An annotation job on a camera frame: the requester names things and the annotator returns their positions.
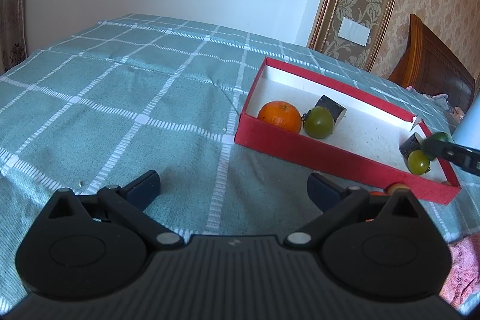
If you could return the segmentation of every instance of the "ribbed gray surface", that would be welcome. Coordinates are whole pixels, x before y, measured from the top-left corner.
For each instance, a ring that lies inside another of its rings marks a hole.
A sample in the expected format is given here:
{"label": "ribbed gray surface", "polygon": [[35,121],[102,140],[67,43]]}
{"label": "ribbed gray surface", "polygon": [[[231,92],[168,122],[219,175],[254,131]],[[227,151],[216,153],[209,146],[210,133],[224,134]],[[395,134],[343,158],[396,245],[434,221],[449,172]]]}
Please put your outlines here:
{"label": "ribbed gray surface", "polygon": [[113,295],[82,303],[30,295],[5,318],[450,320],[460,316],[439,298],[395,305],[356,297],[329,281],[313,255],[282,248],[273,236],[194,236],[182,250],[157,253],[146,273]]}

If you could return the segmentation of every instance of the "checkered tablecloth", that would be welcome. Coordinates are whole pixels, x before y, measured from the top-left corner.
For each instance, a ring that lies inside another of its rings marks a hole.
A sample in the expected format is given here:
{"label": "checkered tablecloth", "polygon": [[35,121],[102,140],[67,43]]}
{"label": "checkered tablecloth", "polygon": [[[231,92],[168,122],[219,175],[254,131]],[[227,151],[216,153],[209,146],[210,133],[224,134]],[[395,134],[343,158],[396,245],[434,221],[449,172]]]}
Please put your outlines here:
{"label": "checkered tablecloth", "polygon": [[[381,97],[433,131],[453,130],[421,95],[301,46],[167,17],[100,21],[0,76],[0,313],[25,294],[15,251],[59,187],[92,194],[155,169],[162,194],[146,212],[186,239],[282,238],[317,216],[309,169],[233,143],[265,56]],[[423,203],[447,241],[480,227],[480,181],[456,172],[463,190],[450,205]]]}

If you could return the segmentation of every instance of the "light switch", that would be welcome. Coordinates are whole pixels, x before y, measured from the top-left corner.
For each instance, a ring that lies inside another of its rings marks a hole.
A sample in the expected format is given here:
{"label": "light switch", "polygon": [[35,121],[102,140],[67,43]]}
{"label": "light switch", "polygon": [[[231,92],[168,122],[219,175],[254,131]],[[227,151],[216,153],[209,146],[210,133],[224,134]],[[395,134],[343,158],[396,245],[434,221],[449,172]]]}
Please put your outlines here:
{"label": "light switch", "polygon": [[339,37],[362,46],[367,46],[367,40],[369,35],[369,28],[351,19],[343,17],[342,25],[340,26],[340,30],[338,31]]}

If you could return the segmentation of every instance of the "light blue cylinder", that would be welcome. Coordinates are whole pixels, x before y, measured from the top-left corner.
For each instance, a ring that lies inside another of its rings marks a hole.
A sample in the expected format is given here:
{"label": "light blue cylinder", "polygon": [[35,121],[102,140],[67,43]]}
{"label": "light blue cylinder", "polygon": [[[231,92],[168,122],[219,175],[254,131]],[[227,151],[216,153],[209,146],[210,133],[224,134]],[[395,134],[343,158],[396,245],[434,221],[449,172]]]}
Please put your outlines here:
{"label": "light blue cylinder", "polygon": [[480,150],[480,99],[475,98],[452,135],[454,143]]}

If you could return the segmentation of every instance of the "green tomato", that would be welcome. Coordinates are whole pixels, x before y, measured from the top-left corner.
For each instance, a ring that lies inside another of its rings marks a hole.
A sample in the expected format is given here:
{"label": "green tomato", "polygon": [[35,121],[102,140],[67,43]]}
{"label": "green tomato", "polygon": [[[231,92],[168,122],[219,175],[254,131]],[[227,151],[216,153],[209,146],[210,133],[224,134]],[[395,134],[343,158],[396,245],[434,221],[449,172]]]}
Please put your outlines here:
{"label": "green tomato", "polygon": [[[450,136],[448,133],[446,132],[436,132],[436,133],[433,133],[432,135],[428,136],[425,140],[440,140],[440,141],[445,141],[447,143],[452,143],[452,136]],[[434,160],[435,157],[434,156],[431,156],[429,155],[428,153],[425,153],[425,156],[427,157],[428,160]]]}
{"label": "green tomato", "polygon": [[430,160],[422,151],[416,150],[410,153],[407,166],[412,174],[423,175],[430,168]]}
{"label": "green tomato", "polygon": [[332,114],[324,107],[314,107],[304,115],[303,129],[314,139],[324,139],[333,132],[335,121]]}

